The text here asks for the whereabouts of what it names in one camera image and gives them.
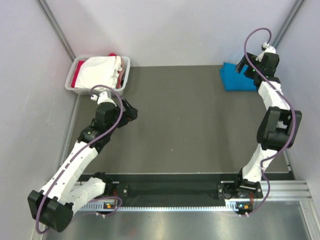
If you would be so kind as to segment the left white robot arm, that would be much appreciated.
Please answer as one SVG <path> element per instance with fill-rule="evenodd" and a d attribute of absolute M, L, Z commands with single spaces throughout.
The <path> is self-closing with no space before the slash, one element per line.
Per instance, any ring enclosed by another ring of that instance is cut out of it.
<path fill-rule="evenodd" d="M 95 116 L 83 129 L 67 159 L 40 191 L 33 190 L 27 197 L 36 231 L 43 234 L 40 224 L 62 232 L 74 215 L 94 198 L 109 198 L 114 191 L 111 179 L 95 173 L 86 183 L 75 186 L 86 167 L 99 155 L 117 128 L 138 117 L 138 110 L 126 99 L 120 105 L 108 98 L 98 102 Z"/>

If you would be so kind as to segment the blue t shirt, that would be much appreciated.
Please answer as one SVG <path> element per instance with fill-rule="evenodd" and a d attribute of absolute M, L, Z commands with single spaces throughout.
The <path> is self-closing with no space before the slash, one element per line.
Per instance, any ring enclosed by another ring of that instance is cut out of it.
<path fill-rule="evenodd" d="M 227 62 L 223 64 L 219 74 L 225 91 L 256 91 L 253 80 L 245 76 L 247 68 L 246 65 L 240 73 L 237 73 L 235 64 Z"/>

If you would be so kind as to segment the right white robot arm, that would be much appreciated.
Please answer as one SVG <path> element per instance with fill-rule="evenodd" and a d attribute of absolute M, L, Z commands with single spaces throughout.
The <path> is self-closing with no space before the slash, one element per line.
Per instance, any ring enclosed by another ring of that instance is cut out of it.
<path fill-rule="evenodd" d="M 279 61 L 274 52 L 264 51 L 259 56 L 245 53 L 235 68 L 240 73 L 247 66 L 244 75 L 253 80 L 266 108 L 256 134 L 257 148 L 233 185 L 239 198 L 250 193 L 262 198 L 260 181 L 265 170 L 280 152 L 292 147 L 302 120 L 302 112 L 292 110 L 283 98 L 279 78 L 274 76 Z"/>

